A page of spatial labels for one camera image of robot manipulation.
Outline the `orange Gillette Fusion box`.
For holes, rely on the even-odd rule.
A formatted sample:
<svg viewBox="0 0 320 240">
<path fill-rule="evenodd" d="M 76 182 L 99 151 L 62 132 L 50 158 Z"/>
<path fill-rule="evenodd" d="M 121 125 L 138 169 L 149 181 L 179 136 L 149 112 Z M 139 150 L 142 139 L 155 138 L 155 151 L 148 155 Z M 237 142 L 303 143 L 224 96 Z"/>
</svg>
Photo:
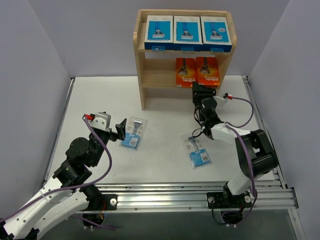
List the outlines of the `orange Gillette Fusion box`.
<svg viewBox="0 0 320 240">
<path fill-rule="evenodd" d="M 199 85 L 217 88 L 221 85 L 218 63 L 215 57 L 195 58 L 196 81 Z"/>
<path fill-rule="evenodd" d="M 196 82 L 196 60 L 194 58 L 175 59 L 175 82 L 179 88 L 191 88 Z"/>
</svg>

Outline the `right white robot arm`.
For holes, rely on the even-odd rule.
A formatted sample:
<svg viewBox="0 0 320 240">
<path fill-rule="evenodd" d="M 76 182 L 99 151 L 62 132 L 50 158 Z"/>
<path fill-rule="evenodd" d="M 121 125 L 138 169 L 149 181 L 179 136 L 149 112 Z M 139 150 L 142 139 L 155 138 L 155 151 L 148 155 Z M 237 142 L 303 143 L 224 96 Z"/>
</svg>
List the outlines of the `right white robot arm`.
<svg viewBox="0 0 320 240">
<path fill-rule="evenodd" d="M 228 93 L 217 96 L 212 87 L 192 84 L 193 117 L 200 133 L 236 149 L 239 171 L 224 185 L 222 192 L 223 203 L 232 207 L 250 197 L 248 190 L 257 197 L 255 181 L 275 169 L 279 161 L 265 131 L 244 130 L 242 125 L 235 126 L 219 118 L 217 107 L 229 100 L 234 97 Z"/>
</svg>

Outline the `clear blister razor pack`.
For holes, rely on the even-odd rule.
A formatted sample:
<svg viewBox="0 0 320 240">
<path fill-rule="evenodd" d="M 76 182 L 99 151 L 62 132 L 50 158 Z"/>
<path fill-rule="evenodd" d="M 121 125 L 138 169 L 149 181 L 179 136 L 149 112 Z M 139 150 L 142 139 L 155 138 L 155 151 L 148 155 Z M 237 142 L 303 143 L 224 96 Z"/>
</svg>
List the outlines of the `clear blister razor pack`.
<svg viewBox="0 0 320 240">
<path fill-rule="evenodd" d="M 193 137 L 191 133 L 181 136 L 181 142 L 193 169 L 204 167 L 212 163 L 202 142 L 198 138 Z"/>
<path fill-rule="evenodd" d="M 120 146 L 137 151 L 141 144 L 147 124 L 148 121 L 146 119 L 131 116 L 126 125 L 125 139 L 121 141 Z"/>
</svg>

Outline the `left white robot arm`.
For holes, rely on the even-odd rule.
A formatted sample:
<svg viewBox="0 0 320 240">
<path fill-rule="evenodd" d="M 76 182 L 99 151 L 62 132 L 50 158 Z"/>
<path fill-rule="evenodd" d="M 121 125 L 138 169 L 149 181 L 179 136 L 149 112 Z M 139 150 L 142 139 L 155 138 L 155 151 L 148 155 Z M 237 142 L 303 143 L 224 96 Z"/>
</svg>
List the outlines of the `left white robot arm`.
<svg viewBox="0 0 320 240">
<path fill-rule="evenodd" d="M 78 211 L 107 207 L 95 185 L 99 179 L 87 182 L 92 175 L 89 169 L 98 165 L 103 153 L 112 159 L 107 143 L 125 139 L 127 120 L 116 124 L 116 131 L 112 131 L 111 117 L 105 112 L 85 114 L 82 119 L 90 130 L 89 137 L 75 138 L 65 152 L 65 161 L 43 187 L 21 208 L 0 220 L 2 240 L 38 240 Z"/>
</svg>

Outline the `blue Harry's razor box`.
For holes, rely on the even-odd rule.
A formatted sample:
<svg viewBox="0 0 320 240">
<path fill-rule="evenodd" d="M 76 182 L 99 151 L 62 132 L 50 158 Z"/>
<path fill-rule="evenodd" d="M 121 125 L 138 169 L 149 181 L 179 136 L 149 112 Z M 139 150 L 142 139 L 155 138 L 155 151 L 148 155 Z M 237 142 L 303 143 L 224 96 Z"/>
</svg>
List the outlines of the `blue Harry's razor box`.
<svg viewBox="0 0 320 240">
<path fill-rule="evenodd" d="M 232 50 L 227 18 L 223 16 L 201 16 L 203 50 L 229 53 Z"/>
<path fill-rule="evenodd" d="M 152 51 L 173 50 L 172 15 L 148 15 L 146 19 L 144 48 Z"/>
<path fill-rule="evenodd" d="M 202 49 L 200 17 L 175 15 L 173 17 L 173 50 L 199 52 Z"/>
</svg>

